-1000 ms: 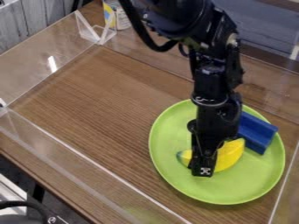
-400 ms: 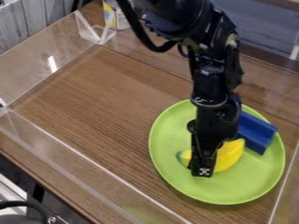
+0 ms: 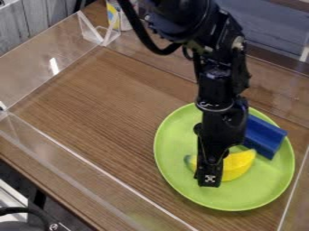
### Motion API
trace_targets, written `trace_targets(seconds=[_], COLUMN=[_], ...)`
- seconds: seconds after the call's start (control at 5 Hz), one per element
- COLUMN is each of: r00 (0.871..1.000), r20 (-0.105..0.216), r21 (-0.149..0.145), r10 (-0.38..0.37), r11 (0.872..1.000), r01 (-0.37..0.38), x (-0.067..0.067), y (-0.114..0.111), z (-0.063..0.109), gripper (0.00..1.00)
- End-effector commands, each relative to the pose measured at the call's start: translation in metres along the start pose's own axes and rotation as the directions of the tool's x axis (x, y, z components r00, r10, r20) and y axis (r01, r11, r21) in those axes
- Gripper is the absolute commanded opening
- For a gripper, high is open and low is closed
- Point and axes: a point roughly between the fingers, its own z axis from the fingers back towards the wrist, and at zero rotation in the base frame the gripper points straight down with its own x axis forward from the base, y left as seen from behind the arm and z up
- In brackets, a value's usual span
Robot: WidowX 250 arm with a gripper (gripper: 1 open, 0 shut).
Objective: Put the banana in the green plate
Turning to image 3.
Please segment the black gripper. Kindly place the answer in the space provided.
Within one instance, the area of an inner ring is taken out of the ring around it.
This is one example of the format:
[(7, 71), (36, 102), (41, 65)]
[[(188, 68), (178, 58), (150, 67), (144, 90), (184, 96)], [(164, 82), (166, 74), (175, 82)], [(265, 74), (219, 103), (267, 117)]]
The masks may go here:
[(194, 127), (198, 135), (194, 178), (199, 187), (218, 188), (229, 148), (243, 141), (249, 103), (245, 97), (235, 97), (226, 105), (211, 105), (203, 101), (198, 101), (195, 105), (202, 112), (202, 122)]

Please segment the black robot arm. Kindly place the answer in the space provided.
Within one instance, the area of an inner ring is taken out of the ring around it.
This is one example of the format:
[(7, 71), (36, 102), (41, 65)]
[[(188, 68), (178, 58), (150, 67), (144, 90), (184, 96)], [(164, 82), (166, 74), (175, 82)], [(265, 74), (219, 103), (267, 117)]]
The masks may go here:
[(242, 28), (215, 0), (146, 0), (151, 29), (192, 53), (198, 84), (195, 107), (202, 121), (196, 134), (194, 178), (202, 187), (218, 187), (229, 148), (242, 144), (249, 105), (241, 95), (249, 87)]

